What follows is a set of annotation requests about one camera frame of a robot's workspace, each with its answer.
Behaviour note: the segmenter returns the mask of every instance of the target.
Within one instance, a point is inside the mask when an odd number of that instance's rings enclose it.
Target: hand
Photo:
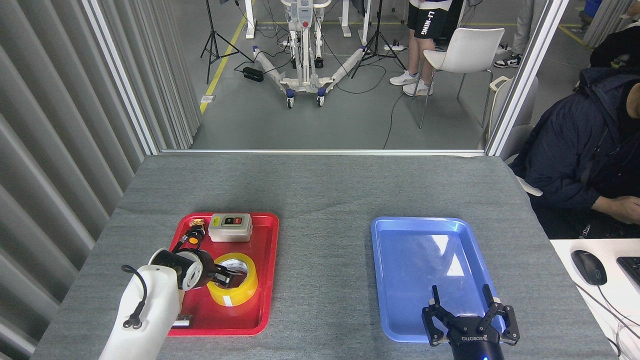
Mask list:
[[[640,198],[635,196],[621,196],[615,199],[601,196],[591,209],[608,214],[625,224],[640,224]]]

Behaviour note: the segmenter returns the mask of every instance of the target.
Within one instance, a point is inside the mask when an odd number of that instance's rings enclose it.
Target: roll of tape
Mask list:
[[[221,288],[215,282],[209,282],[207,287],[213,301],[222,306],[238,306],[249,300],[258,289],[258,275],[253,260],[240,252],[229,252],[214,260],[231,270],[246,272],[246,278],[237,288]]]

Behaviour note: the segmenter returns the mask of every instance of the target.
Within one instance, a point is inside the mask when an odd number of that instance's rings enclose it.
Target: gray table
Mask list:
[[[96,359],[130,277],[197,211],[280,219],[271,318],[245,338],[167,338],[159,359],[451,359],[380,325],[370,224],[455,217],[473,228],[522,340],[508,359],[615,359],[499,158],[172,154],[147,158],[32,359]]]

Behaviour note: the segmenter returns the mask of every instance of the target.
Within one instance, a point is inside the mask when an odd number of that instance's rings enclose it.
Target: computer mouse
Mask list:
[[[607,273],[602,262],[592,253],[585,250],[576,250],[571,253],[571,258],[578,272],[584,280],[591,285],[604,285],[607,283]]]

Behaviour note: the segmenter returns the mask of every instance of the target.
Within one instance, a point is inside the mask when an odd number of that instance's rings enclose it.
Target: tripod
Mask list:
[[[363,61],[367,61],[367,60],[369,60],[371,58],[375,58],[375,57],[397,59],[398,62],[400,63],[400,66],[403,68],[403,70],[406,70],[406,67],[404,67],[404,64],[398,58],[398,55],[394,51],[394,48],[389,44],[389,42],[387,41],[385,36],[382,35],[382,33],[380,32],[380,17],[381,17],[381,14],[382,14],[382,0],[380,0],[380,4],[378,5],[378,12],[376,13],[376,16],[378,17],[378,24],[376,26],[376,31],[373,33],[373,36],[367,42],[367,47],[365,48],[365,51],[362,53],[362,58],[360,59],[360,61],[358,61],[358,65],[356,65],[355,70],[353,71],[353,74],[351,75],[351,79],[353,79],[353,77],[356,76],[356,72],[358,72],[358,69],[360,68],[360,65],[362,64]],[[389,48],[389,50],[391,50],[392,55],[389,55],[388,53],[387,54],[380,54],[378,52],[378,39],[379,38],[382,38],[382,40],[384,40],[384,42],[387,45],[387,47]]]
[[[214,27],[213,27],[213,19],[211,18],[211,7],[209,6],[209,0],[205,0],[205,1],[207,3],[207,13],[209,13],[209,25],[211,25],[211,33],[209,34],[209,38],[207,39],[207,43],[204,44],[204,49],[202,49],[202,53],[200,54],[200,58],[202,59],[202,56],[204,55],[205,51],[209,53],[209,68],[207,69],[207,84],[208,84],[209,83],[209,74],[211,73],[211,64],[216,62],[216,60],[222,59],[222,58],[227,57],[227,56],[231,56],[233,54],[241,53],[250,62],[253,63],[254,61],[252,59],[250,59],[249,56],[245,55],[242,51],[240,51],[240,49],[238,49],[233,44],[231,44],[222,35],[220,35],[216,31],[216,29],[214,29]],[[229,44],[229,46],[233,47],[236,51],[234,51],[233,53],[220,55],[220,52],[218,52],[218,42],[216,41],[216,37],[221,38],[224,42]]]

